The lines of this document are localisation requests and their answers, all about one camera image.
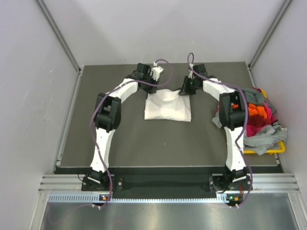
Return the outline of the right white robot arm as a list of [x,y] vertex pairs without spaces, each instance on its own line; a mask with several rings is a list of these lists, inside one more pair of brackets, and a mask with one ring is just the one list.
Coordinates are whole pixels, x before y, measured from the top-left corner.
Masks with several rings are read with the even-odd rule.
[[212,179],[216,192],[234,190],[247,180],[247,163],[244,157],[244,133],[248,120],[246,97],[241,89],[208,76],[203,64],[189,64],[189,75],[184,78],[179,95],[195,95],[197,90],[218,101],[218,121],[224,128],[227,143],[225,172],[221,178]]

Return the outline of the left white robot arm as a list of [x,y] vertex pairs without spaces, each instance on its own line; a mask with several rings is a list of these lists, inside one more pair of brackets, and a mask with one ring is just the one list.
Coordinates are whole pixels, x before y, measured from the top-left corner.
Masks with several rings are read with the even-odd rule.
[[122,103],[139,89],[155,93],[163,71],[157,63],[152,68],[139,63],[136,70],[126,76],[119,86],[97,96],[90,122],[90,128],[95,128],[95,133],[90,131],[94,138],[94,156],[90,165],[91,172],[83,179],[84,190],[86,186],[89,186],[88,190],[94,191],[110,188],[108,158],[113,135],[121,122]]

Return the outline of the white and green t shirt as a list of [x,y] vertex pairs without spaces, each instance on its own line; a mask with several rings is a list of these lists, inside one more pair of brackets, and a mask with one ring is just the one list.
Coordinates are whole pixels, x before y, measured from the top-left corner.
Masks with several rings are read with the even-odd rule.
[[179,95],[180,90],[158,90],[148,94],[145,101],[145,120],[172,120],[191,122],[191,105],[188,95]]

